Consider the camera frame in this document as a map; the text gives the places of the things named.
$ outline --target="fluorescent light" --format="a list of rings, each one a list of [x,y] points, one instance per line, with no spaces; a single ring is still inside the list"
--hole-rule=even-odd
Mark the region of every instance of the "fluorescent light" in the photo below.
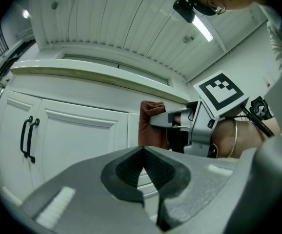
[[[209,32],[209,30],[206,28],[206,26],[202,23],[202,21],[197,16],[194,17],[193,24],[205,36],[205,38],[208,41],[211,41],[212,39],[214,39],[212,34]]]
[[[23,16],[24,18],[28,18],[28,17],[29,17],[28,11],[27,11],[27,10],[23,10],[22,16]]]

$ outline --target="gold bangle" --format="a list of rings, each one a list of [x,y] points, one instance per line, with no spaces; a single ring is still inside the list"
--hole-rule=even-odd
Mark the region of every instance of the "gold bangle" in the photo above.
[[[234,125],[235,125],[235,138],[234,138],[234,143],[233,143],[232,150],[231,150],[228,158],[230,158],[232,156],[232,154],[233,154],[233,152],[235,150],[235,147],[237,145],[237,142],[238,142],[238,124],[237,124],[235,119],[233,119],[233,121],[234,121]]]

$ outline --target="person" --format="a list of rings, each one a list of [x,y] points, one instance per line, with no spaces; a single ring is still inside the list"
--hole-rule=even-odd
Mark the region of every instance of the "person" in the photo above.
[[[279,14],[267,5],[266,0],[188,0],[189,3],[204,15],[212,16],[222,14],[226,10],[238,10],[249,7],[253,3],[261,6],[268,18],[267,30],[270,34],[270,43],[275,54],[275,59],[282,72],[282,19]],[[281,130],[275,118],[263,121],[264,124],[274,133],[281,135]],[[239,158],[242,152],[252,147],[259,147],[267,136],[249,121],[238,121],[238,138],[235,148],[235,127],[232,120],[224,120],[218,123],[212,135],[212,143],[216,144],[219,150],[219,157]]]

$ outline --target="brown cloth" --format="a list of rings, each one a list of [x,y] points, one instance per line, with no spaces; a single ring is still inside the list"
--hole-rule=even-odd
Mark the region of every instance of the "brown cloth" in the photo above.
[[[139,120],[139,146],[156,146],[168,149],[167,134],[165,128],[151,126],[150,117],[166,112],[164,103],[142,101]]]

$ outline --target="black cabinet handle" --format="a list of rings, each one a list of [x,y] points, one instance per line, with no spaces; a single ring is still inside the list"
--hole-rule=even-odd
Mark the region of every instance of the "black cabinet handle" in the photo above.
[[[22,134],[20,135],[20,151],[24,154],[24,157],[27,158],[27,152],[23,150],[23,144],[24,144],[24,137],[25,137],[25,130],[26,130],[26,124],[28,122],[33,122],[33,117],[30,116],[29,119],[24,121],[23,128],[22,128]]]
[[[28,157],[30,157],[30,160],[32,161],[32,163],[35,163],[36,159],[35,157],[32,157],[30,155],[30,144],[32,142],[32,134],[33,134],[33,129],[34,129],[34,126],[38,126],[40,123],[40,120],[39,119],[36,119],[34,123],[32,123],[29,127],[29,132],[28,132],[28,139],[27,139],[27,155]]]

